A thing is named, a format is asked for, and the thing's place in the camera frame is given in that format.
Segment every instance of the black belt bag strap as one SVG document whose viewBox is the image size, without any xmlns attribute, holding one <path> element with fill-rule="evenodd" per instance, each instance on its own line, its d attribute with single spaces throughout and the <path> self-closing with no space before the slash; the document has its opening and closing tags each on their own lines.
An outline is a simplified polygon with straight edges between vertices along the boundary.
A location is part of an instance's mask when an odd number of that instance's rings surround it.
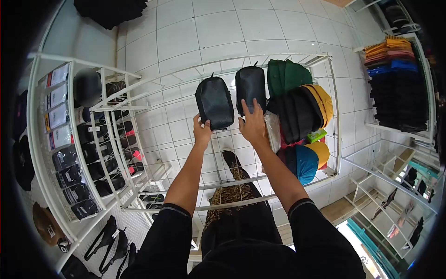
<svg viewBox="0 0 446 279">
<path fill-rule="evenodd" d="M 110 218 L 107 221 L 107 224 L 105 224 L 104 228 L 101 230 L 101 232 L 98 234 L 98 236 L 96 237 L 96 239 L 93 241 L 93 243 L 91 244 L 90 248 L 88 248 L 87 252 L 84 255 L 84 259 L 86 261 L 88 261 L 92 255 L 94 255 L 99 248 L 104 247 L 104 246 L 109 246 L 111 247 L 113 245 L 113 243 L 115 242 L 115 239 L 113 238 L 113 234 L 116 231 L 116 219 L 113 215 L 110 216 Z M 102 236 L 101 242 L 99 243 L 99 245 L 93 250 L 92 253 L 91 250 L 93 249 L 93 247 L 95 246 L 96 242 L 98 242 L 99 238 Z"/>
<path fill-rule="evenodd" d="M 108 268 L 115 262 L 115 260 L 124 258 L 125 255 L 127 255 L 127 236 L 125 235 L 124 230 L 119 230 L 118 235 L 118 246 L 116 247 L 115 255 L 112 257 L 112 259 L 104 266 L 105 260 L 107 259 L 108 253 L 110 252 L 110 249 L 112 248 L 112 245 L 110 245 L 107 248 L 107 253 L 105 254 L 104 258 L 102 259 L 101 264 L 99 265 L 99 272 L 101 274 L 104 274 L 107 272 Z"/>
</svg>

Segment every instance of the black pouch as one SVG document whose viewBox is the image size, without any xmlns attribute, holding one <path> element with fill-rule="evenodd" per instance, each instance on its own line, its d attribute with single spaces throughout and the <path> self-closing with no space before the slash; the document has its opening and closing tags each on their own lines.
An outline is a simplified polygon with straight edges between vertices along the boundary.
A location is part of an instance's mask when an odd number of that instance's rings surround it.
<svg viewBox="0 0 446 279">
<path fill-rule="evenodd" d="M 99 212 L 96 204 L 92 200 L 84 200 L 75 204 L 71 207 L 71 210 L 73 210 L 73 213 L 79 220 Z"/>
<path fill-rule="evenodd" d="M 222 78 L 211 76 L 200 82 L 195 92 L 201 122 L 211 121 L 211 130 L 223 130 L 234 123 L 231 95 Z"/>
<path fill-rule="evenodd" d="M 254 112 L 254 98 L 266 112 L 265 72 L 262 68 L 249 66 L 241 68 L 235 74 L 235 88 L 237 91 L 237 111 L 244 116 L 242 99 L 245 99 L 249 112 Z"/>
</svg>

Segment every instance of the plastic bag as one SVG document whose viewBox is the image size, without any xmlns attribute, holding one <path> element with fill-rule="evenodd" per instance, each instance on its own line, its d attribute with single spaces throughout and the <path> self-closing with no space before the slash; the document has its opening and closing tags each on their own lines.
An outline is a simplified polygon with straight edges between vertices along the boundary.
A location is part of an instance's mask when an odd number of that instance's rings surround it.
<svg viewBox="0 0 446 279">
<path fill-rule="evenodd" d="M 274 153 L 280 149 L 280 121 L 279 116 L 267 111 L 264 116 L 268 139 Z"/>
</svg>

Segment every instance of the black cap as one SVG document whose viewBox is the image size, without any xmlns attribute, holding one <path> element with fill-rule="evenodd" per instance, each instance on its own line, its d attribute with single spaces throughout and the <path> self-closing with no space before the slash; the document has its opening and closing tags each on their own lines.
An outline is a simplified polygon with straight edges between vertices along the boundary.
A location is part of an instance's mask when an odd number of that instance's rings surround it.
<svg viewBox="0 0 446 279">
<path fill-rule="evenodd" d="M 12 146 L 12 160 L 17 182 L 23 190 L 30 191 L 35 172 L 26 135 Z"/>
</svg>

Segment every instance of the black cloth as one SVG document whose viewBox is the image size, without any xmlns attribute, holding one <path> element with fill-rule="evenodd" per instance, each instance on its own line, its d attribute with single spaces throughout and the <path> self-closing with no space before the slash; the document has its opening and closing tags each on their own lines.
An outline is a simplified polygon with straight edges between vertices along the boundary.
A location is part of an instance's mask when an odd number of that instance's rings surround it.
<svg viewBox="0 0 446 279">
<path fill-rule="evenodd" d="M 89 17 L 105 29 L 112 30 L 124 21 L 142 16 L 147 0 L 74 0 L 82 17 Z"/>
<path fill-rule="evenodd" d="M 188 275 L 192 217 L 174 204 L 164 204 L 136 261 L 121 279 L 140 278 L 365 278 L 361 260 L 310 199 L 289 210 L 296 252 L 256 239 L 240 239 L 211 250 Z"/>
</svg>

